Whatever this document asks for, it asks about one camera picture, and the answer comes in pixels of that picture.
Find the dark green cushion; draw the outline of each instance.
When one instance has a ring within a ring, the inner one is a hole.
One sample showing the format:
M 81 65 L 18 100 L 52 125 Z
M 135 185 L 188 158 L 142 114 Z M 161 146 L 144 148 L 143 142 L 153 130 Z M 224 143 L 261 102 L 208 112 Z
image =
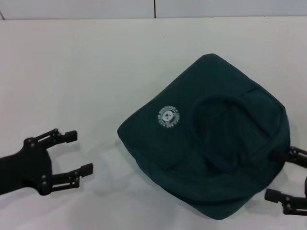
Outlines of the dark green cushion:
M 169 193 L 224 219 L 267 187 L 290 145 L 284 106 L 217 55 L 199 58 L 129 117 L 118 135 Z

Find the circular logo patch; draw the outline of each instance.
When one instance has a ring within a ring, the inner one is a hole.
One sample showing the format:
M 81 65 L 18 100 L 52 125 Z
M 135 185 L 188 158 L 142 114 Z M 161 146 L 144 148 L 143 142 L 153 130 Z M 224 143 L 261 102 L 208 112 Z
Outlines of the circular logo patch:
M 173 106 L 165 106 L 159 111 L 159 124 L 166 128 L 174 127 L 179 122 L 178 110 Z

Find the black clamp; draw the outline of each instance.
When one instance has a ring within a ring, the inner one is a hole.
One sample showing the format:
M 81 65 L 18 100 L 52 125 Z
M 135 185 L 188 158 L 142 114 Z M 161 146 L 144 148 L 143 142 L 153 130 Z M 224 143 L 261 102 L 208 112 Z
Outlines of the black clamp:
M 290 146 L 289 151 L 275 151 L 271 154 L 271 160 L 277 162 L 291 162 L 307 168 L 307 151 Z M 264 199 L 274 203 L 281 202 L 285 215 L 307 216 L 307 178 L 305 180 L 305 197 L 295 197 L 283 194 L 280 191 L 267 189 Z
M 57 129 L 36 138 L 24 140 L 23 148 L 16 154 L 0 158 L 0 195 L 23 187 L 32 187 L 40 195 L 78 188 L 80 177 L 93 174 L 93 164 L 61 174 L 52 175 L 52 163 L 47 149 L 78 138 L 76 131 L 62 135 Z

